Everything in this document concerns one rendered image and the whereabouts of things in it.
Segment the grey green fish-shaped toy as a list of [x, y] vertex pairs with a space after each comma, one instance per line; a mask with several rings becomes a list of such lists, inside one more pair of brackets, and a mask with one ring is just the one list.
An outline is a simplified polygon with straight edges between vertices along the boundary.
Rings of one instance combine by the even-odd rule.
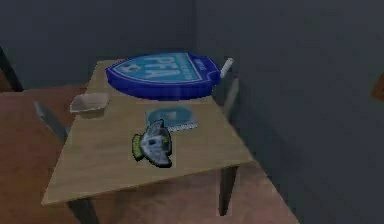
[[172, 161], [172, 141], [164, 120], [152, 122], [143, 134], [135, 134], [132, 138], [132, 155], [136, 161], [147, 159], [158, 168], [170, 168]]

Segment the small beige tray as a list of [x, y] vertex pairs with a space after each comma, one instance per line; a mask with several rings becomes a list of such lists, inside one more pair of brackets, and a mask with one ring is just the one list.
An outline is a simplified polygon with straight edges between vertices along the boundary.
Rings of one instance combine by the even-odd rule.
[[88, 93], [77, 95], [70, 104], [71, 113], [85, 113], [103, 110], [107, 107], [109, 95], [106, 93]]

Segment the white cylinder stick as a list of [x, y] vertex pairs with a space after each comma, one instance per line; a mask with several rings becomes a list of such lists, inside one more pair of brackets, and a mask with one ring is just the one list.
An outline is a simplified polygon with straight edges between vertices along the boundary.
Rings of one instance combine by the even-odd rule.
[[224, 78], [225, 75], [227, 74], [227, 72], [229, 71], [229, 69], [232, 67], [232, 64], [234, 63], [234, 59], [233, 58], [228, 58], [223, 67], [221, 68], [221, 71], [220, 71], [220, 77], [221, 78]]

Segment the pale blue flat packet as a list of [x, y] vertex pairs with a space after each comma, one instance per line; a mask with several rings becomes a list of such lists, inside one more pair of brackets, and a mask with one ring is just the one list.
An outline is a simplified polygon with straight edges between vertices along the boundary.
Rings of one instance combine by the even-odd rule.
[[193, 129], [198, 126], [192, 110], [186, 106], [163, 107], [145, 112], [146, 125], [163, 120], [169, 132]]

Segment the light wooden table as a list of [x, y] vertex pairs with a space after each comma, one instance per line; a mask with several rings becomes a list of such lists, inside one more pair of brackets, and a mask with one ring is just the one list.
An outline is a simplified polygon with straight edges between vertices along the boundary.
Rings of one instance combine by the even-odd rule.
[[[96, 63], [87, 93], [106, 93], [109, 103], [99, 118], [76, 116], [41, 203], [69, 203], [84, 213], [81, 224], [98, 224], [91, 199], [97, 195], [218, 170], [219, 213], [231, 195], [236, 169], [253, 161], [242, 139], [212, 97], [187, 101], [154, 101], [125, 95], [112, 88], [105, 69], [115, 62]], [[185, 106], [197, 119], [194, 129], [171, 134], [172, 166], [157, 168], [134, 160], [132, 137], [146, 129], [144, 113]]]

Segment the blue shield-shaped box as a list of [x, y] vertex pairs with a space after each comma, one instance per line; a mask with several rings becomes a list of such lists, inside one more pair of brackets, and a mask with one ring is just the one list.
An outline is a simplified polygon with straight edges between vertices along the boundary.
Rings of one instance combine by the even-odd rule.
[[117, 91], [143, 99], [190, 100], [212, 94], [221, 71], [209, 57], [192, 52], [165, 52], [133, 56], [105, 69]]

